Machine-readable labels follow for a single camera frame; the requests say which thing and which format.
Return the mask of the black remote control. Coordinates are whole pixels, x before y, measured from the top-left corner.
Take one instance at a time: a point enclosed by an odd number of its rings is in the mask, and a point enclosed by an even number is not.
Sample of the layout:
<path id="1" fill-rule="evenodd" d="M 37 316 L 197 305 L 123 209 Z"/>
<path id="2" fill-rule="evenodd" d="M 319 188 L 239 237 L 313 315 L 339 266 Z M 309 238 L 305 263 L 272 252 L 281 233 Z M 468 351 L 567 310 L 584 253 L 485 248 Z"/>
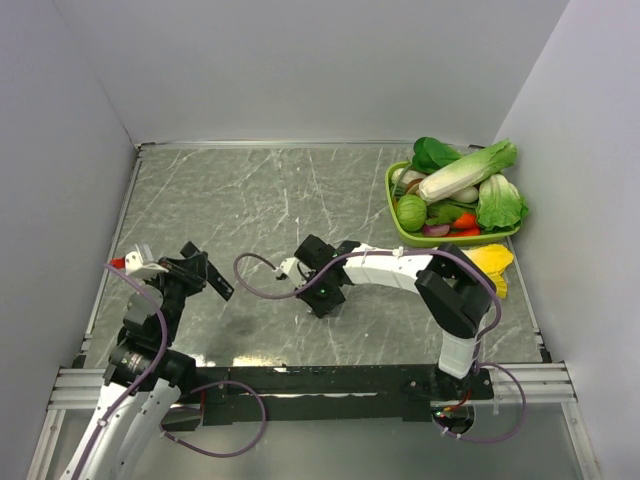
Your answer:
<path id="1" fill-rule="evenodd" d="M 201 250 L 191 241 L 185 243 L 180 250 L 184 258 L 189 258 L 194 254 L 201 253 Z M 219 272 L 219 270 L 206 259 L 207 283 L 225 300 L 229 301 L 235 291 L 230 282 Z"/>

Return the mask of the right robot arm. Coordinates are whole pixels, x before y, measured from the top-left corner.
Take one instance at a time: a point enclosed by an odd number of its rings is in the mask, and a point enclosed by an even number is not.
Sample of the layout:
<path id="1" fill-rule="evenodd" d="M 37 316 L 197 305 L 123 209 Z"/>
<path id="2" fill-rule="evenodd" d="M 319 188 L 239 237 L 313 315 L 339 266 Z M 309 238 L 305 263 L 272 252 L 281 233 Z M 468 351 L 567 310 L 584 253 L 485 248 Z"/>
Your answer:
<path id="1" fill-rule="evenodd" d="M 344 285 L 371 284 L 419 295 L 443 332 L 438 390 L 454 399 L 471 387 L 481 324 L 499 298 L 495 283 L 457 246 L 382 249 L 344 241 L 335 248 L 310 235 L 281 262 L 280 271 L 318 317 L 345 302 Z"/>

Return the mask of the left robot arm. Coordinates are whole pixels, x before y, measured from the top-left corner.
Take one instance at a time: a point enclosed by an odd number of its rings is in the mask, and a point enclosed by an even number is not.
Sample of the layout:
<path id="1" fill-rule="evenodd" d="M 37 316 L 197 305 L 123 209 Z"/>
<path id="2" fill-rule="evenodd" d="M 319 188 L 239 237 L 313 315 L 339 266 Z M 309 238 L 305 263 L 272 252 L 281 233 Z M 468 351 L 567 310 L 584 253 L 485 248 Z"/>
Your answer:
<path id="1" fill-rule="evenodd" d="M 182 254 L 153 259 L 134 250 L 108 264 L 134 292 L 94 413 L 62 478 L 125 478 L 162 414 L 195 395 L 194 359 L 170 346 L 187 298 L 207 286 L 210 265 L 207 253 L 193 246 Z"/>

